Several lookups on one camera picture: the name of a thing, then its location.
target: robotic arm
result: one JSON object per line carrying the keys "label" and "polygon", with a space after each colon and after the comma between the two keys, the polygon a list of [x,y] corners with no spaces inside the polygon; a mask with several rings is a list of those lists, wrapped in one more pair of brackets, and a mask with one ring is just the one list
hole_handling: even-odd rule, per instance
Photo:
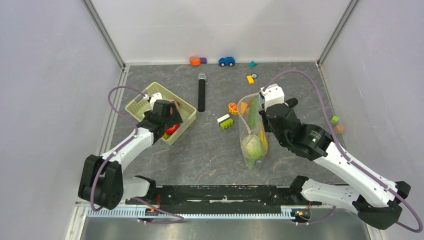
{"label": "robotic arm", "polygon": [[144,99],[149,101],[151,110],[144,113],[137,129],[110,151],[101,156],[90,155],[85,160],[78,189],[81,199],[90,201],[94,176],[107,159],[108,163],[101,171],[103,177],[98,178],[95,186],[95,204],[111,210],[121,199],[143,197],[148,193],[154,181],[143,176],[123,180],[122,173],[142,151],[156,143],[166,129],[181,124],[183,120],[176,104],[163,100],[161,93],[155,93],[150,98],[146,95]]}
{"label": "robotic arm", "polygon": [[[290,186],[294,193],[299,194],[298,198],[347,209],[378,229],[387,229],[398,221],[402,213],[400,200],[347,161],[327,131],[314,124],[301,123],[292,109],[298,103],[297,99],[284,101],[284,92],[277,84],[262,88],[260,95],[264,100],[260,114],[265,131],[273,133],[282,147],[327,168],[349,184],[335,186],[298,176]],[[400,196],[408,196],[411,187],[406,182],[393,182],[382,177],[342,149],[351,161],[396,190]]]}

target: blue toy car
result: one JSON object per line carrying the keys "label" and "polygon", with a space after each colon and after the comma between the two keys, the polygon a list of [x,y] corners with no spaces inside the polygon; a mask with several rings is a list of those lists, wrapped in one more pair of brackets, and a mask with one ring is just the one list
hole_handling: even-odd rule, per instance
{"label": "blue toy car", "polygon": [[234,64],[236,64],[236,60],[232,56],[221,57],[218,61],[218,64],[221,67],[224,67],[225,65],[232,67],[232,66],[234,66]]}

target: gray marble tabletop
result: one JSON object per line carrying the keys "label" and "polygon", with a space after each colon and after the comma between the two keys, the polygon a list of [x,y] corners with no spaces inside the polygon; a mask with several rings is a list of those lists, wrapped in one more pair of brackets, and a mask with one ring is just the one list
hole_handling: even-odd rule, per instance
{"label": "gray marble tabletop", "polygon": [[[237,63],[233,67],[218,64],[131,66],[127,86],[143,90],[150,83],[158,82],[196,108],[197,76],[200,72],[206,73],[206,111],[196,114],[194,123],[173,145],[168,146],[159,140],[143,151],[124,171],[124,178],[142,175],[156,180],[159,185],[290,184],[297,175],[302,175],[320,182],[342,183],[324,167],[281,147],[270,133],[264,162],[259,169],[249,171],[240,148],[238,116],[232,116],[234,125],[226,130],[217,125],[216,119],[228,113],[229,103],[237,103],[242,97],[258,92],[268,80],[287,69],[302,70],[313,77],[331,118],[326,87],[314,62],[258,63],[254,68],[249,68],[248,63]],[[252,73],[258,78],[254,84],[248,84],[246,76]],[[328,130],[317,94],[305,77],[290,73],[277,83],[283,88],[286,99],[298,99],[299,104],[294,110],[302,122]],[[120,110],[125,112],[125,106],[136,95],[126,89]],[[118,117],[112,146],[131,131],[132,126]]]}

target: metal corner post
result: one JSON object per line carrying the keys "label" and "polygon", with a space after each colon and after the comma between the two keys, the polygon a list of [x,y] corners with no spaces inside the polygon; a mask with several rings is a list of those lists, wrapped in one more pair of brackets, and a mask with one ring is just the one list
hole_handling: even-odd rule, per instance
{"label": "metal corner post", "polygon": [[342,32],[343,28],[345,27],[346,23],[348,22],[350,16],[352,15],[352,12],[354,11],[355,7],[357,6],[358,2],[360,0],[350,0],[349,4],[347,5],[346,9],[344,10],[343,15],[341,16],[340,20],[337,23],[337,26],[335,27],[333,33],[331,34],[330,39],[328,40],[327,44],[324,47],[324,50],[322,51],[321,55],[319,56],[318,60],[316,61],[316,64],[318,67],[321,67],[323,62],[326,60],[327,56],[329,55],[330,50],[333,48],[335,42],[337,41],[337,38],[339,38],[340,33]]}
{"label": "metal corner post", "polygon": [[106,30],[105,25],[102,22],[102,19],[100,19],[99,14],[96,11],[96,8],[93,5],[93,2],[91,0],[81,0],[84,4],[85,8],[87,9],[88,13],[90,14],[95,26],[97,27],[98,31],[100,32],[101,37],[104,39],[104,41],[107,44],[107,47],[109,48],[110,52],[112,53],[113,57],[115,58],[116,63],[121,67],[121,69],[125,68],[125,62],[122,59],[121,55],[118,52],[117,47],[115,46],[114,42],[112,41],[111,36],[109,35],[108,31]]}

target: plastic bag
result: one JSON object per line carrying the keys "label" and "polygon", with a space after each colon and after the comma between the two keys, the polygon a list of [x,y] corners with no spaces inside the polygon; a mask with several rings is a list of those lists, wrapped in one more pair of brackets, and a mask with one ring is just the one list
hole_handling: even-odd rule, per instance
{"label": "plastic bag", "polygon": [[262,117],[259,114],[260,97],[254,93],[243,97],[237,104],[241,152],[249,170],[258,169],[268,151]]}

